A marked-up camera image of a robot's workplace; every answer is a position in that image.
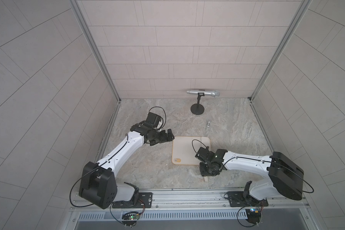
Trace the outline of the white cutting board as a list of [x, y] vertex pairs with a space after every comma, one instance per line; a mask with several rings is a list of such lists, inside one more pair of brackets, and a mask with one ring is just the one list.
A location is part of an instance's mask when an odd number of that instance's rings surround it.
[[172, 163], [175, 165], [199, 166], [195, 155], [200, 147], [211, 148], [208, 137], [175, 137], [172, 141]]

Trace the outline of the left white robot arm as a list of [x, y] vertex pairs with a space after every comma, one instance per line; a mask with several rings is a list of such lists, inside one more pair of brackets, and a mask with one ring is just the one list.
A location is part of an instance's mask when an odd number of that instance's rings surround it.
[[130, 183], [118, 184], [118, 172], [144, 144], [154, 146], [173, 140], [171, 129], [157, 130], [142, 124], [133, 125], [126, 137], [108, 155], [96, 163], [88, 162], [84, 166], [79, 196], [102, 209], [122, 202], [135, 206], [139, 202], [139, 188]]

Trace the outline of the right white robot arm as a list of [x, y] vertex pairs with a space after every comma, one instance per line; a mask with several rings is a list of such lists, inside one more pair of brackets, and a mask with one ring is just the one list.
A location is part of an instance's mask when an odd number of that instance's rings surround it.
[[259, 206], [269, 197], [282, 195], [302, 200], [304, 171], [281, 152], [268, 156], [238, 154], [225, 149], [210, 150], [210, 139], [176, 137], [172, 141], [172, 163], [199, 167], [201, 176], [214, 177], [223, 170], [239, 170], [260, 175], [262, 180], [249, 181], [242, 192], [228, 192], [235, 206]]

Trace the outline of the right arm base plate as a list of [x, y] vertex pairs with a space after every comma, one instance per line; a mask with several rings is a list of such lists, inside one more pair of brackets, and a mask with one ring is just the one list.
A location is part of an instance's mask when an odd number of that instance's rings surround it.
[[266, 199], [257, 200], [250, 195], [245, 196], [242, 191], [229, 191], [225, 193], [224, 198], [230, 203], [231, 208], [241, 207], [268, 207], [268, 201]]

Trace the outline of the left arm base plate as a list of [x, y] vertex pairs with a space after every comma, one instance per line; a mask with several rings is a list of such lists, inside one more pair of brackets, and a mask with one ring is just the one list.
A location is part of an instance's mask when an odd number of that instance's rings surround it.
[[113, 209], [142, 209], [151, 208], [153, 193], [141, 193], [139, 192], [138, 197], [134, 195], [131, 201], [119, 201], [112, 203]]

